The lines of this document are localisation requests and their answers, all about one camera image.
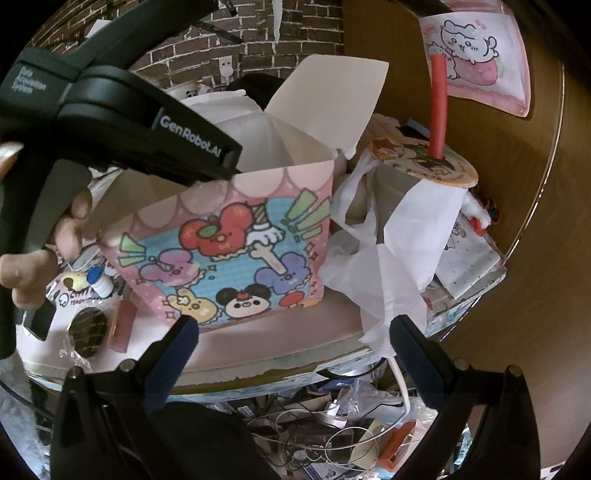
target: sticker sheet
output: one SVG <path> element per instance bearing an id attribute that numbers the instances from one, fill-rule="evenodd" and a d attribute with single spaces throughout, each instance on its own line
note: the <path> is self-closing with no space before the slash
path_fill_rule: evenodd
<path id="1" fill-rule="evenodd" d="M 460 214 L 457 216 L 435 273 L 452 297 L 458 299 L 484 277 L 499 260 L 501 260 L 500 255 L 484 237 L 474 232 L 468 219 Z"/>

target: human hand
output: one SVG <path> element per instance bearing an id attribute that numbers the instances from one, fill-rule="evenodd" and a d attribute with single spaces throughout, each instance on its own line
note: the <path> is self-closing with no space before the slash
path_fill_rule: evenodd
<path id="1" fill-rule="evenodd" d="M 16 142 L 0 144 L 0 181 L 16 162 L 22 147 Z M 74 198 L 69 211 L 54 228 L 54 243 L 66 261 L 80 254 L 80 222 L 88 217 L 91 207 L 90 191 L 85 190 Z M 35 310 L 43 304 L 46 285 L 57 273 L 57 257 L 47 249 L 0 257 L 0 284 L 12 289 L 12 301 L 23 310 Z"/>

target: black cloth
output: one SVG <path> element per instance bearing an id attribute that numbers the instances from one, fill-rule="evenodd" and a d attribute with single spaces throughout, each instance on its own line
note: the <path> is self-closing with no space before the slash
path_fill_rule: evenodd
<path id="1" fill-rule="evenodd" d="M 267 73 L 247 73 L 238 80 L 231 82 L 226 87 L 226 90 L 245 90 L 246 95 L 264 110 L 284 81 Z"/>
<path id="2" fill-rule="evenodd" d="M 151 416 L 194 480 L 279 480 L 244 421 L 197 403 L 172 402 Z"/>

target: red tube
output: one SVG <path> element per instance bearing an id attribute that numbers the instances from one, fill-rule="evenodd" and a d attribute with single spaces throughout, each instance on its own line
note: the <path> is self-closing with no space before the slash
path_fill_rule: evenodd
<path id="1" fill-rule="evenodd" d="M 447 66 L 445 55 L 431 55 L 431 138 L 429 157 L 443 159 L 447 127 Z"/>

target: wooden wall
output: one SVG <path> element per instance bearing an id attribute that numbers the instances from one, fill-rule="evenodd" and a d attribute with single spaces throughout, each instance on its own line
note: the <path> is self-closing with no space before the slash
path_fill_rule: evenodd
<path id="1" fill-rule="evenodd" d="M 390 63 L 378 112 L 428 126 L 429 78 L 417 19 L 385 0 L 344 0 L 343 18 L 346 55 Z M 527 118 L 450 98 L 447 143 L 476 167 L 502 213 L 492 236 L 505 252 L 521 239 L 506 280 L 443 346 L 477 368 L 523 368 L 542 463 L 552 465 L 568 456 L 591 419 L 591 94 L 564 79 L 560 62 L 522 33 L 532 78 Z"/>

